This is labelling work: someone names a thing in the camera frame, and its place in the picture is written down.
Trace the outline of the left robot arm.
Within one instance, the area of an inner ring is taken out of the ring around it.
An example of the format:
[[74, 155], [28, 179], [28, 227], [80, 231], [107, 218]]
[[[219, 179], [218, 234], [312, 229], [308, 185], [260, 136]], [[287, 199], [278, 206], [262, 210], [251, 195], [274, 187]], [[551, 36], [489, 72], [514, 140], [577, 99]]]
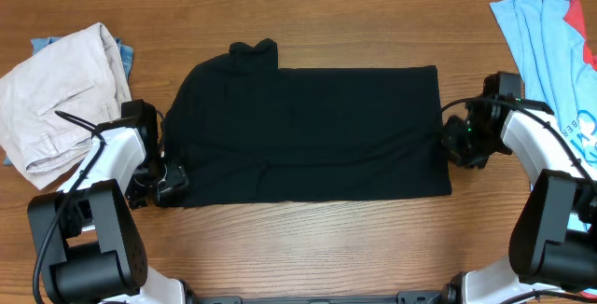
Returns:
[[56, 114], [89, 131], [92, 145], [57, 191], [29, 202], [35, 301], [198, 302], [185, 282], [148, 265], [131, 215], [149, 203], [163, 206], [189, 186], [183, 166], [161, 154], [160, 112], [135, 100], [121, 106], [120, 118], [104, 123]]

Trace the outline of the black shirt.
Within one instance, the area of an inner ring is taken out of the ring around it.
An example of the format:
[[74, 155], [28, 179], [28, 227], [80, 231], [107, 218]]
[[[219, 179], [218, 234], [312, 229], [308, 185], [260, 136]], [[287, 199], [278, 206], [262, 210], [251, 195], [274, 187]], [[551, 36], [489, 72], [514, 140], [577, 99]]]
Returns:
[[437, 68], [283, 68], [265, 39], [196, 65], [163, 130], [173, 207], [451, 193]]

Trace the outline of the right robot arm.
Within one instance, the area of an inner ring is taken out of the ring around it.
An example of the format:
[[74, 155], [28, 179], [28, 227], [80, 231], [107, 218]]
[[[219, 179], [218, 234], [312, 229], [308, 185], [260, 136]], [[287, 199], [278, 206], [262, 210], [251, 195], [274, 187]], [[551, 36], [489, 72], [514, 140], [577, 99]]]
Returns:
[[481, 95], [461, 101], [467, 116], [444, 124], [450, 161], [482, 169], [495, 153], [515, 155], [532, 190], [507, 256], [454, 276], [436, 303], [596, 300], [596, 171], [566, 143], [551, 108], [522, 98], [521, 87], [517, 74], [487, 76]]

